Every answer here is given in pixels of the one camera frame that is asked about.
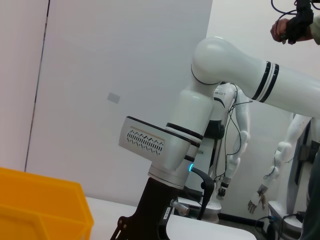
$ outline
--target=metal screw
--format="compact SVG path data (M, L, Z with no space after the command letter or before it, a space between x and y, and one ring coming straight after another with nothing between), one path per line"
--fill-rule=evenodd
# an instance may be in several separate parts
M180 202L176 200L171 200L170 205L178 211L180 211L183 215L188 215L190 212L190 209L188 207L182 205Z

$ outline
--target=black baseboard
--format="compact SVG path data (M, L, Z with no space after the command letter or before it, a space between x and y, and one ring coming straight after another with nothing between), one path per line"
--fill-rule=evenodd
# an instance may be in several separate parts
M219 213L218 217L220 220L226 220L226 221L230 221L230 222L234 222L234 223L238 223L238 224L245 224L245 225L250 225L250 226L254 226L256 224L256 220L244 218L244 217L240 217L240 216L233 216L233 215L224 214L224 213ZM256 226L259 228L263 228L264 224L265 223L263 221L258 221Z

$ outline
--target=human hand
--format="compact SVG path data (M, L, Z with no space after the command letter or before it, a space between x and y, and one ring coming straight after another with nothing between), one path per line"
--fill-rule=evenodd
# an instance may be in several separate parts
M270 30L273 40L279 43L283 41L281 39L281 36L286 34L288 21L289 19L286 19L286 18L275 21L275 23L272 25L272 28Z
M255 192L252 197L251 200L248 203L248 210L251 214L254 214L257 206L262 203L262 210L264 211L266 209L266 197L264 194L260 194Z

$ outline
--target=floor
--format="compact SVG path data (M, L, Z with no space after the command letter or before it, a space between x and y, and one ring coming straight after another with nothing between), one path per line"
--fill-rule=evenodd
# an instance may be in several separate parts
M220 220L219 221L220 225L236 228L236 229L243 229L246 230L250 233L252 233L256 240L267 240L261 233L259 233L254 226L246 225L246 224L241 224L241 223L236 223L232 221L226 221L226 220Z

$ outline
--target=robot wrist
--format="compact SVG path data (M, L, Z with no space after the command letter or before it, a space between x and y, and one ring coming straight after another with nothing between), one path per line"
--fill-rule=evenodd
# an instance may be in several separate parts
M221 182L220 187L227 189L229 187L229 183Z
M221 182L221 186L224 188L227 188L229 186L229 183L231 182L231 178L224 176Z
M268 190L268 187L265 186L265 185L263 185L263 184L261 184L260 187L259 187L259 189L258 189L258 191L256 191L256 192L257 192L257 193L259 194L259 196L260 196L261 194L265 194L267 190Z

